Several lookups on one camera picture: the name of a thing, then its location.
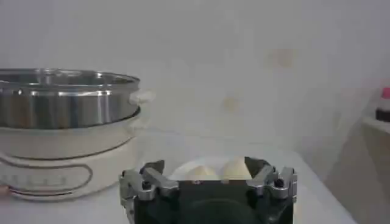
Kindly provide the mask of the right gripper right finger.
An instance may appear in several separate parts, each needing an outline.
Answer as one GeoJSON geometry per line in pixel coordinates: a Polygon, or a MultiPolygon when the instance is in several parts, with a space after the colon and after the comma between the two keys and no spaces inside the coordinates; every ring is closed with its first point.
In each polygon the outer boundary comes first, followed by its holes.
{"type": "Polygon", "coordinates": [[[270,193],[277,200],[291,199],[297,201],[297,172],[292,167],[283,167],[279,172],[275,166],[264,159],[244,157],[244,163],[251,175],[246,184],[254,190],[257,196],[270,193]]]}

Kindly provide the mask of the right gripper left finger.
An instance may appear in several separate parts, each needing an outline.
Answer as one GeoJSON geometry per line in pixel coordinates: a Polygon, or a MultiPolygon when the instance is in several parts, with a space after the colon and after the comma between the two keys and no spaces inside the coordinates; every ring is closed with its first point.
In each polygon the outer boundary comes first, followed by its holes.
{"type": "Polygon", "coordinates": [[[170,197],[179,190],[179,182],[163,175],[164,160],[146,163],[139,171],[122,171],[119,176],[119,197],[122,207],[127,207],[134,198],[151,201],[157,193],[170,197]]]}

